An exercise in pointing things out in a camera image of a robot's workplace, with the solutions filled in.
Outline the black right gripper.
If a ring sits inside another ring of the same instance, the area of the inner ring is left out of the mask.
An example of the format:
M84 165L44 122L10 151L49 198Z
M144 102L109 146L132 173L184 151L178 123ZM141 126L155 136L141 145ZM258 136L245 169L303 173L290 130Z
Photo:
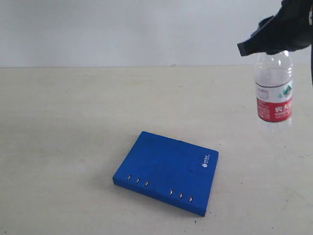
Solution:
M284 50L298 51L313 41L313 2L311 0L283 0L276 16L258 23L251 36L237 44L241 56L256 53L278 54Z

